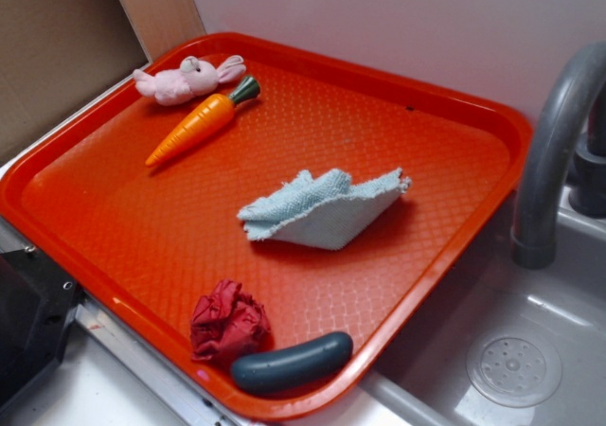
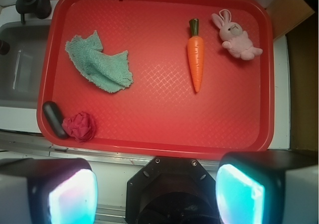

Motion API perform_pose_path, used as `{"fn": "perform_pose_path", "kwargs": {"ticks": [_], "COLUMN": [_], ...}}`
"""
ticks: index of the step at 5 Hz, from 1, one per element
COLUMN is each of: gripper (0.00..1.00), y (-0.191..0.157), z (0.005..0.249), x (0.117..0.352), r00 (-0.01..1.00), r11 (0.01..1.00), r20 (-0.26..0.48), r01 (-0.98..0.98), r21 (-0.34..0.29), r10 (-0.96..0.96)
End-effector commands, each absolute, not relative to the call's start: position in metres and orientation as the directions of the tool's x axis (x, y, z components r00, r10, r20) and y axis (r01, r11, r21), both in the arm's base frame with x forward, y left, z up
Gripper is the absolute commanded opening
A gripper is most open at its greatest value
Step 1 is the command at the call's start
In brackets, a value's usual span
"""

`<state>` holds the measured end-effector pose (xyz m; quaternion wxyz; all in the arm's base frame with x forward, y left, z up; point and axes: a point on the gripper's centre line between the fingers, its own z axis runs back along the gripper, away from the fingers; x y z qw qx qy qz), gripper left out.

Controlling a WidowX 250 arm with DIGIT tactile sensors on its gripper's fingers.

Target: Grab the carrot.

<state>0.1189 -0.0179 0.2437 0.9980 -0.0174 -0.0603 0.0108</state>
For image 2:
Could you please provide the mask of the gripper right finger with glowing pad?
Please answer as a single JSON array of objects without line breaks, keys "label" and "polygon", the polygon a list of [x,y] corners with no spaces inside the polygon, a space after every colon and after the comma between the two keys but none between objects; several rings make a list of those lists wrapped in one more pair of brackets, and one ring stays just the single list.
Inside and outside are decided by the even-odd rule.
[{"label": "gripper right finger with glowing pad", "polygon": [[216,174],[216,199],[225,224],[317,224],[318,153],[226,153]]}]

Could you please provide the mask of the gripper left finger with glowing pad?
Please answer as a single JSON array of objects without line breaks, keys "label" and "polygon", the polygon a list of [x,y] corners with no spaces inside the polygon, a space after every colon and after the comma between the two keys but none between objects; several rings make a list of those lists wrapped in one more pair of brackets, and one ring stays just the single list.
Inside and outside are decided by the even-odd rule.
[{"label": "gripper left finger with glowing pad", "polygon": [[92,224],[97,201],[97,177],[85,159],[0,161],[2,224]]}]

